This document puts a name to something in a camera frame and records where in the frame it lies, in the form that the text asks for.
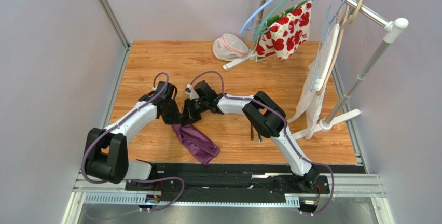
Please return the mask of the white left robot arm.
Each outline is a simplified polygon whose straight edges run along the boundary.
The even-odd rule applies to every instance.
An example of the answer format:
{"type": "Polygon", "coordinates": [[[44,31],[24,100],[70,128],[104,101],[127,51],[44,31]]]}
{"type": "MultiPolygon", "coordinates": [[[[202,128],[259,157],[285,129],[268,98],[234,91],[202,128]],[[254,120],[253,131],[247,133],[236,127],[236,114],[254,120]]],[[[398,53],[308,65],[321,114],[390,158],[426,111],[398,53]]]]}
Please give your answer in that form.
{"type": "Polygon", "coordinates": [[[135,106],[115,123],[93,128],[87,135],[81,173],[90,183],[118,184],[123,180],[148,180],[153,165],[130,160],[128,145],[146,125],[161,118],[166,125],[179,124],[177,87],[159,82],[152,92],[139,98],[135,106]]]}

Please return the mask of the purple cloth napkin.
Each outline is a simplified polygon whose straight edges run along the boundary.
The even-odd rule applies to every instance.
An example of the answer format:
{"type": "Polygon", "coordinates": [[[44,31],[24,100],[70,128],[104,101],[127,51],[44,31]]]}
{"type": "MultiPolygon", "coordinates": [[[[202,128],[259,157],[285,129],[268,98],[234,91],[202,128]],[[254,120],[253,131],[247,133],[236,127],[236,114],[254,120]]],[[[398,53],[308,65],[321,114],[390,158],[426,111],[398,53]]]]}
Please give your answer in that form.
{"type": "Polygon", "coordinates": [[[179,142],[201,164],[208,165],[220,153],[220,148],[192,124],[173,124],[172,128],[179,142]]]}

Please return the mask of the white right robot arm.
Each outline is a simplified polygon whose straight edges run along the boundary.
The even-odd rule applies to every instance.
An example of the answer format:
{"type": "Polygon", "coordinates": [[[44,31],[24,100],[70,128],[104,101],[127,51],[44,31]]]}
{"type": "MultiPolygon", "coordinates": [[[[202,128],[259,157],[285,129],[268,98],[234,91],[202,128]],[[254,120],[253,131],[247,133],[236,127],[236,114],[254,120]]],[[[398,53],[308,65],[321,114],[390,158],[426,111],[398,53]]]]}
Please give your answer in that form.
{"type": "Polygon", "coordinates": [[[262,137],[272,140],[286,158],[291,172],[300,176],[308,188],[316,185],[319,172],[307,161],[307,157],[293,138],[284,110],[266,93],[259,91],[251,96],[234,96],[216,93],[206,81],[188,85],[185,93],[183,115],[185,124],[201,120],[201,114],[210,111],[214,114],[240,114],[247,117],[252,127],[262,137]]]}

